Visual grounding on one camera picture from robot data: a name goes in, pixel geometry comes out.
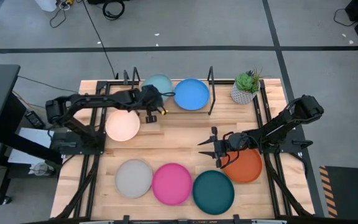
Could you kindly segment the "blue plate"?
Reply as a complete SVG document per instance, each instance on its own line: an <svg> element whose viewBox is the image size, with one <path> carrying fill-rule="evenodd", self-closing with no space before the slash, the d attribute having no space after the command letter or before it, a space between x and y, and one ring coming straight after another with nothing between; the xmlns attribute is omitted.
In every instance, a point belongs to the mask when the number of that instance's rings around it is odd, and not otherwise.
<svg viewBox="0 0 358 224"><path fill-rule="evenodd" d="M184 110L196 111L209 101L209 88L202 81L188 78L175 87L175 103Z"/></svg>

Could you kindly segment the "peach plate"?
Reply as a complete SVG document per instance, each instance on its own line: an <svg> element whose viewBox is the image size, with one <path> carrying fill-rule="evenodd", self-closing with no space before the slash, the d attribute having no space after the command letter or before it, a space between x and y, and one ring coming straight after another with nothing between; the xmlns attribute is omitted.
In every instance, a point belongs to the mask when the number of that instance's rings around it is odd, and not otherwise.
<svg viewBox="0 0 358 224"><path fill-rule="evenodd" d="M106 120L106 134L115 141L128 141L140 129L140 119L135 111L116 110Z"/></svg>

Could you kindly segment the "magenta pink plate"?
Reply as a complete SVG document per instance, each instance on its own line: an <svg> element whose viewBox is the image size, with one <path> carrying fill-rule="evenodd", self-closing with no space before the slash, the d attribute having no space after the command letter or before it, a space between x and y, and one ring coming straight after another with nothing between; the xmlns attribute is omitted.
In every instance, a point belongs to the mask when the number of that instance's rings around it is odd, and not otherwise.
<svg viewBox="0 0 358 224"><path fill-rule="evenodd" d="M191 194L193 180L181 164L168 163L157 169L152 179L152 192L162 204L182 204Z"/></svg>

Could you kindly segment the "black aluminium table frame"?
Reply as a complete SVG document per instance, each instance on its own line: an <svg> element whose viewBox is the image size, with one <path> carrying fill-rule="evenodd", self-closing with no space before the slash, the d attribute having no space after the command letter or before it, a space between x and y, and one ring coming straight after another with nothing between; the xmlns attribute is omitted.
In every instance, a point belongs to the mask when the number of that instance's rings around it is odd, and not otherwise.
<svg viewBox="0 0 358 224"><path fill-rule="evenodd" d="M216 101L211 115L206 113L169 113L158 115L156 123L146 124L144 113L137 135L128 141L114 141L107 137L104 154L100 156L98 174L93 195L91 220L119 221L129 215L129 221L151 220L179 224L210 224L220 219L274 218L269 181L265 167L258 179L250 184L234 183L236 197L231 208L221 215L208 215L194 203L192 197L181 205L160 203L149 190L139 198L122 196L115 187L115 173L129 159L145 160L155 172L167 163L185 166L194 180L207 170L216 169L212 158L199 151L212 151L213 145L197 146L211 135L211 127L218 128L219 138L230 131L258 128L254 104L238 105L232 101L232 80L218 80L215 84ZM280 79L265 79L265 89L272 117L278 115L287 104ZM287 187L297 201L310 213L315 213L306 181L303 163L290 154L281 154L283 174ZM77 155L67 162L58 179L58 185L50 216L56 217L68 205L78 189L84 156Z"/></svg>

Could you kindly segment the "light teal plate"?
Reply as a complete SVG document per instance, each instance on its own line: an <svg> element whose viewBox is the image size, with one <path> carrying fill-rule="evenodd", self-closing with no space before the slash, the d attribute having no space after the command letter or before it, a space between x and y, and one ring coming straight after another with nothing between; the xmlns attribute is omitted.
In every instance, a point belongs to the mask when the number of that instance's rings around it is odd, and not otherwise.
<svg viewBox="0 0 358 224"><path fill-rule="evenodd" d="M153 85L160 93L171 93L173 91L173 83L164 74L155 74L144 80L143 85Z"/></svg>

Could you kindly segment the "succulent in white patterned pot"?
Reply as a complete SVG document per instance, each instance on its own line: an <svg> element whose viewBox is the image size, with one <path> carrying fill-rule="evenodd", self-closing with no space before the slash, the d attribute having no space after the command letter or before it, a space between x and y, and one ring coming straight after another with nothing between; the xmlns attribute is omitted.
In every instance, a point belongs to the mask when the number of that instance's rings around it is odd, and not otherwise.
<svg viewBox="0 0 358 224"><path fill-rule="evenodd" d="M262 70L254 67L238 74L231 89L231 98L235 103L248 104L256 97L260 90L261 72Z"/></svg>

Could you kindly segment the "black mat with hazard stripes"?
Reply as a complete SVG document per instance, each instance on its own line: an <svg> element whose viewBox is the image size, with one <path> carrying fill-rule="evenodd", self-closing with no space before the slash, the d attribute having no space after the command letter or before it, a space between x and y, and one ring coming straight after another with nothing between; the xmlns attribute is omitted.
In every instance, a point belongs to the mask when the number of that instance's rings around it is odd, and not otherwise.
<svg viewBox="0 0 358 224"><path fill-rule="evenodd" d="M320 166L330 218L358 220L358 168Z"/></svg>

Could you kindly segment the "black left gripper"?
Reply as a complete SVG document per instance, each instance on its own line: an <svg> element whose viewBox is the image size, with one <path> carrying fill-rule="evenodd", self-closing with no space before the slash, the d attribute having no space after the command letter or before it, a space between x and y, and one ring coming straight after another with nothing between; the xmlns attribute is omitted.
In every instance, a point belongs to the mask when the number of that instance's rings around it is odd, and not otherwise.
<svg viewBox="0 0 358 224"><path fill-rule="evenodd" d="M146 123L155 123L157 121L156 115L152 112L157 111L160 114L167 114L168 111L163 107L162 95L175 95L175 92L160 93L153 85L142 85L141 87L140 110L145 110L147 116Z"/></svg>

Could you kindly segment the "orange plate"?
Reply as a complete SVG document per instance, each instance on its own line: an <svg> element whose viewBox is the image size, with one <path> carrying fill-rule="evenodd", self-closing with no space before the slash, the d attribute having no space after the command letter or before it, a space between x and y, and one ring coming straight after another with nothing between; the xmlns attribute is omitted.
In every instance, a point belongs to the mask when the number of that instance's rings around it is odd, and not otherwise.
<svg viewBox="0 0 358 224"><path fill-rule="evenodd" d="M258 150L246 149L239 152L239 157L232 164L223 168L223 172L239 184L247 184L259 178L262 160Z"/></svg>

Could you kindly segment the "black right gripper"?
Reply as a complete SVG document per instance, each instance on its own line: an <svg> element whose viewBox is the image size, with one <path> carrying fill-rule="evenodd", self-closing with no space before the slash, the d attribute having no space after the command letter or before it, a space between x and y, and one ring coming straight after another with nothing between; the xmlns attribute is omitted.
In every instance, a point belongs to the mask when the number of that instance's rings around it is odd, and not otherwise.
<svg viewBox="0 0 358 224"><path fill-rule="evenodd" d="M218 129L213 126L211 128L212 136L209 139L199 143L204 145L213 143L214 152L200 152L212 157L216 160L217 168L226 168L239 158L239 151L243 150L247 144L247 138L242 133L229 132L226 133L221 140L218 139Z"/></svg>

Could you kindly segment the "white power strip with plugs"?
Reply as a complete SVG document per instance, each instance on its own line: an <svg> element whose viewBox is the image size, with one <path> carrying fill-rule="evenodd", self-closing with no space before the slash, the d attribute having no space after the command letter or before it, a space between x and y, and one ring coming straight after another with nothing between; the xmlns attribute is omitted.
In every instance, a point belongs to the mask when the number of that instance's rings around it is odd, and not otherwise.
<svg viewBox="0 0 358 224"><path fill-rule="evenodd" d="M69 10L74 0L56 0L56 6L61 10Z"/></svg>

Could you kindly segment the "white container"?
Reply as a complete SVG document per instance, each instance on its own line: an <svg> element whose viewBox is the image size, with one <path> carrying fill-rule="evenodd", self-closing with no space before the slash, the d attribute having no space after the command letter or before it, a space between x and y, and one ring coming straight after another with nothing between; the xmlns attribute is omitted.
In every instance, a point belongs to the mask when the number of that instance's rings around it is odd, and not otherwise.
<svg viewBox="0 0 358 224"><path fill-rule="evenodd" d="M46 12L53 12L57 8L57 0L35 0L41 10Z"/></svg>

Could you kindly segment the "dark green plate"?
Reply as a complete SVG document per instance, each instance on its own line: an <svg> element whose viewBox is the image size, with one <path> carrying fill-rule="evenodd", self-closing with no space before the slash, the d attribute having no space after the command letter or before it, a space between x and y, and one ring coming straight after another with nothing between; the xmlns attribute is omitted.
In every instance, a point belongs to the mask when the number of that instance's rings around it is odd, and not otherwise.
<svg viewBox="0 0 358 224"><path fill-rule="evenodd" d="M220 215L234 202L234 186L230 179L216 170L201 173L193 184L193 200L196 206L210 215Z"/></svg>

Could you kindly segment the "white board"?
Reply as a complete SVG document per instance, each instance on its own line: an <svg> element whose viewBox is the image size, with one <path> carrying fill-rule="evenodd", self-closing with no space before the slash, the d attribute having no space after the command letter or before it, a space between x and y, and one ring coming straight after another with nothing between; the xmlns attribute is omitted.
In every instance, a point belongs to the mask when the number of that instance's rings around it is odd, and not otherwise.
<svg viewBox="0 0 358 224"><path fill-rule="evenodd" d="M8 135L6 144L12 148L8 163L23 165L29 175L49 177L57 173L57 168L48 159L39 157L46 156L46 150L52 145L46 130L20 128L17 134Z"/></svg>

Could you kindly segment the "pale grey plate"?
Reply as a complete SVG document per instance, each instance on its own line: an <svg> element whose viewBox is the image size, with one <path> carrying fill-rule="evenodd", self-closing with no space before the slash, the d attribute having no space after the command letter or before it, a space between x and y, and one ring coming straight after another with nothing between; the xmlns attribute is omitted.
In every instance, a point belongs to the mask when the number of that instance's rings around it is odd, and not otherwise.
<svg viewBox="0 0 358 224"><path fill-rule="evenodd" d="M142 159L129 159L122 163L115 174L117 191L127 198L139 198L150 189L153 172Z"/></svg>

